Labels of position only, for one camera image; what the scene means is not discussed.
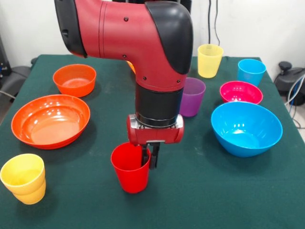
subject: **table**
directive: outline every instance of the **table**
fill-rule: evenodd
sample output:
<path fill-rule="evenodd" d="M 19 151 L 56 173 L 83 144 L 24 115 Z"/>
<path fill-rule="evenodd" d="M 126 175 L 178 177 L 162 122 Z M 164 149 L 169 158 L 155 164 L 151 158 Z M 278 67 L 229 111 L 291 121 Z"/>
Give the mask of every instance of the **table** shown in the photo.
<path fill-rule="evenodd" d="M 305 227 L 305 147 L 276 87 L 266 73 L 260 83 L 261 105 L 283 124 L 281 141 L 268 152 L 237 158 L 217 142 L 210 123 L 222 103 L 219 87 L 236 79 L 241 58 L 223 57 L 215 78 L 190 77 L 206 83 L 199 114 L 185 118 L 183 140 L 161 145 L 158 169 L 150 171 L 145 191 L 122 191 L 110 163 L 112 150 L 127 141 L 126 117 L 134 113 L 135 79 L 124 61 L 42 55 L 0 126 L 0 164 L 22 153 L 40 155 L 47 190 L 38 204 L 26 206 L 0 185 L 2 229 L 303 229 Z M 83 98 L 90 122 L 71 145 L 38 150 L 17 140 L 10 122 L 27 102 L 58 94 L 53 73 L 72 64 L 97 71 L 94 91 Z"/>

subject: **large blue bowl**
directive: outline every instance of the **large blue bowl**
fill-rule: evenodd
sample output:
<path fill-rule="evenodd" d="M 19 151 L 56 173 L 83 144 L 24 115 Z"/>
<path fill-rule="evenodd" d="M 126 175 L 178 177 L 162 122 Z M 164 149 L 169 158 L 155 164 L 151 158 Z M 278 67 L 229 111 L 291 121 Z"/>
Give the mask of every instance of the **large blue bowl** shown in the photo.
<path fill-rule="evenodd" d="M 247 102 L 220 105 L 213 111 L 211 122 L 220 144 L 239 157 L 261 154 L 283 135 L 282 124 L 271 111 Z"/>

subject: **purple plastic cup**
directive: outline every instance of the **purple plastic cup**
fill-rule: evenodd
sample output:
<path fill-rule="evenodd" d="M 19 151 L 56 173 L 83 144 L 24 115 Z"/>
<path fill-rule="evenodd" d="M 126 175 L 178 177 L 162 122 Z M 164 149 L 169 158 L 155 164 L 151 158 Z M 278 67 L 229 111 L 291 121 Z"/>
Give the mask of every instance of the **purple plastic cup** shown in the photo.
<path fill-rule="evenodd" d="M 179 114 L 185 117 L 195 116 L 200 109 L 205 88 L 201 80 L 186 78 Z"/>

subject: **orange bowl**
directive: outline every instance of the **orange bowl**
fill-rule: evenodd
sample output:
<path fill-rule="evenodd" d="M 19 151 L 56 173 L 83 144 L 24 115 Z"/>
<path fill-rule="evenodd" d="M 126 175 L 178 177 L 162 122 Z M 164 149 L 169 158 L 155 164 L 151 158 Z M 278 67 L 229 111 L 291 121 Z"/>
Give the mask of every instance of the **orange bowl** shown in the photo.
<path fill-rule="evenodd" d="M 11 129 L 20 141 L 38 149 L 57 149 L 77 139 L 89 122 L 89 106 L 64 94 L 48 95 L 25 104 Z"/>
<path fill-rule="evenodd" d="M 85 64 L 71 64 L 58 69 L 53 81 L 62 94 L 83 97 L 93 91 L 96 79 L 94 68 Z"/>
<path fill-rule="evenodd" d="M 131 68 L 131 70 L 133 71 L 133 73 L 135 74 L 135 68 L 134 68 L 133 64 L 129 61 L 127 61 L 127 63 L 129 65 L 129 67 Z"/>

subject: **red robot arm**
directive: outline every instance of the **red robot arm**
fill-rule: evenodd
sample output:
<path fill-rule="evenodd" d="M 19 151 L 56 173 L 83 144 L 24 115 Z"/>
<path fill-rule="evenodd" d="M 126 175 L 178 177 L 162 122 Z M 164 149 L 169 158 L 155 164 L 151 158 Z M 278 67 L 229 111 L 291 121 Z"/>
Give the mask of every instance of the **red robot arm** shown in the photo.
<path fill-rule="evenodd" d="M 136 112 L 127 119 L 130 142 L 179 142 L 180 102 L 193 51 L 188 10 L 171 1 L 55 0 L 55 6 L 70 52 L 133 63 Z"/>

